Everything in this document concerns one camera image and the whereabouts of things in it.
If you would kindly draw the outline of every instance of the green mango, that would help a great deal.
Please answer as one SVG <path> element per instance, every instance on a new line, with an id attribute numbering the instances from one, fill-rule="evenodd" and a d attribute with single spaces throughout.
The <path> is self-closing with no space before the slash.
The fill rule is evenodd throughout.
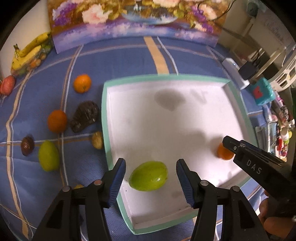
<path id="1" fill-rule="evenodd" d="M 138 191 L 149 192 L 161 188 L 168 179 L 168 169 L 160 161 L 139 165 L 129 178 L 129 185 Z"/>
<path id="2" fill-rule="evenodd" d="M 50 172 L 59 169 L 59 152 L 52 142 L 47 140 L 40 146 L 38 158 L 44 171 Z"/>

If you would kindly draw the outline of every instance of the metal bolt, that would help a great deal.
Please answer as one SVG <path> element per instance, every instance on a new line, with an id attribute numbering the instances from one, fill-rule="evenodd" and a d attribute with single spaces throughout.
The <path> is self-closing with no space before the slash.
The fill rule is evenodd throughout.
<path id="1" fill-rule="evenodd" d="M 203 186 L 207 186 L 207 185 L 209 185 L 209 182 L 207 180 L 201 180 L 200 184 Z"/>
<path id="2" fill-rule="evenodd" d="M 100 186 L 102 183 L 103 183 L 102 180 L 95 180 L 94 181 L 94 185 L 96 185 L 96 186 Z"/>
<path id="3" fill-rule="evenodd" d="M 238 192 L 240 190 L 240 188 L 238 186 L 233 186 L 232 190 L 235 191 L 235 192 Z"/>
<path id="4" fill-rule="evenodd" d="M 68 192 L 68 191 L 70 191 L 70 187 L 69 186 L 64 186 L 62 190 L 63 190 L 63 192 Z"/>

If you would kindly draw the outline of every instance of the finger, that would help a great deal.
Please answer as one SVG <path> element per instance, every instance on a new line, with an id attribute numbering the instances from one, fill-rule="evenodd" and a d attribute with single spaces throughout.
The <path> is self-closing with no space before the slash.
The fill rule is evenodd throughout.
<path id="1" fill-rule="evenodd" d="M 270 234 L 284 239 L 287 237 L 294 224 L 291 218 L 270 217 L 265 220 L 263 227 Z"/>
<path id="2" fill-rule="evenodd" d="M 264 190 L 264 194 L 265 196 L 269 197 L 269 193 L 266 190 Z"/>
<path id="3" fill-rule="evenodd" d="M 265 217 L 263 217 L 261 214 L 259 214 L 258 215 L 258 218 L 259 218 L 259 220 L 260 220 L 260 222 L 261 222 L 261 224 L 262 224 L 262 226 L 264 225 L 264 222 L 265 222 Z"/>
<path id="4" fill-rule="evenodd" d="M 262 217 L 265 217 L 268 210 L 268 198 L 265 198 L 259 205 L 259 211 Z"/>

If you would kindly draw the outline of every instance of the painting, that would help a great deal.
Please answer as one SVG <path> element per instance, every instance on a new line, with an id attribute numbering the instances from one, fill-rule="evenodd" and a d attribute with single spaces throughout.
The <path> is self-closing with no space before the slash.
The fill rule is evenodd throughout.
<path id="1" fill-rule="evenodd" d="M 215 46 L 229 0 L 48 0 L 57 53 L 89 42 L 133 36 Z"/>

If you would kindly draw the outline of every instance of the red fruit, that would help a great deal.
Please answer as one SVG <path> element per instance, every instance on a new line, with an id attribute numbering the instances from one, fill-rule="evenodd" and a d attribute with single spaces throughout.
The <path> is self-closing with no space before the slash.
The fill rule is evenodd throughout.
<path id="1" fill-rule="evenodd" d="M 2 84 L 0 86 L 1 94 L 6 95 L 6 96 L 10 95 L 14 86 L 15 86 L 15 78 L 12 75 L 7 76 L 2 81 Z"/>

